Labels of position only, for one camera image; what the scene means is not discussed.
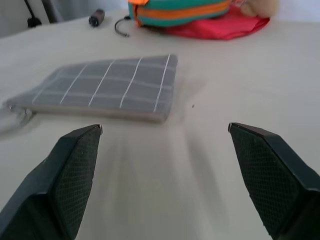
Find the red cloth bag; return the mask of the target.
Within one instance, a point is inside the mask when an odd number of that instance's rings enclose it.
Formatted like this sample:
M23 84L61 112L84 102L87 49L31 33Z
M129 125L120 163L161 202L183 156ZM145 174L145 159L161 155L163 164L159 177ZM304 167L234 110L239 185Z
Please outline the red cloth bag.
M269 18L246 16L237 6L219 17L199 19L192 22L165 27L163 32L168 35L202 40L232 40L251 35L263 29Z

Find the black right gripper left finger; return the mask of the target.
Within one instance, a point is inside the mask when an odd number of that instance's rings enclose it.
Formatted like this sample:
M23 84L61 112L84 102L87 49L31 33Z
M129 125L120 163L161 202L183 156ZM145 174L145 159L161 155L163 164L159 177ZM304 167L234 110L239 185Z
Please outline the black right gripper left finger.
M62 136L0 211L0 240L75 240L91 194L102 126Z

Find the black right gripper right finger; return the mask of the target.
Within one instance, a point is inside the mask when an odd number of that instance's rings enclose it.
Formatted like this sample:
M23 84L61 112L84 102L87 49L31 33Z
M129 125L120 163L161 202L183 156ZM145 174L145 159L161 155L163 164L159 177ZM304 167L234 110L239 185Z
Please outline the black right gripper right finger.
M278 135L228 125L249 197L272 240L320 240L320 175Z

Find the beige rounded object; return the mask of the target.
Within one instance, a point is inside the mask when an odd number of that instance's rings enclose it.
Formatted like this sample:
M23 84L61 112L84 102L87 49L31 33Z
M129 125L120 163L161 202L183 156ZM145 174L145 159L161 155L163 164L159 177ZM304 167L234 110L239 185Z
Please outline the beige rounded object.
M280 0L231 0L248 17L270 18L276 15Z

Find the small black cylindrical object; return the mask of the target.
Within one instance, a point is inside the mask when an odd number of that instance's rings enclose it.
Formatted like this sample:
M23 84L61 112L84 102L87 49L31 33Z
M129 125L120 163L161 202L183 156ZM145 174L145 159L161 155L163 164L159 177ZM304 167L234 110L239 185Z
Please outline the small black cylindrical object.
M88 23L91 27L98 27L105 19L105 11L103 9L97 9L88 19Z

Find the teal and orange striped bag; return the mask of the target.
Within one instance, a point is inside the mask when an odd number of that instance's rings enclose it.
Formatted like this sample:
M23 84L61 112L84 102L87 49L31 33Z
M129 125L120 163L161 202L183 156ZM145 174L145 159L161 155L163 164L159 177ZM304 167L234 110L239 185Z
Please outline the teal and orange striped bag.
M139 26L174 27L220 17L232 0L127 0L129 16Z

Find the grey checked pouch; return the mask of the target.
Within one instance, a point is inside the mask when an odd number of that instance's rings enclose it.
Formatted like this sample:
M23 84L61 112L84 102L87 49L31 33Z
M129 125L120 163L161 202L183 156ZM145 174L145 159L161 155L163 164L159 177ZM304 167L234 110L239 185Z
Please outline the grey checked pouch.
M71 114L165 122L173 104L175 54L64 65L36 87L4 102L0 135L35 114Z

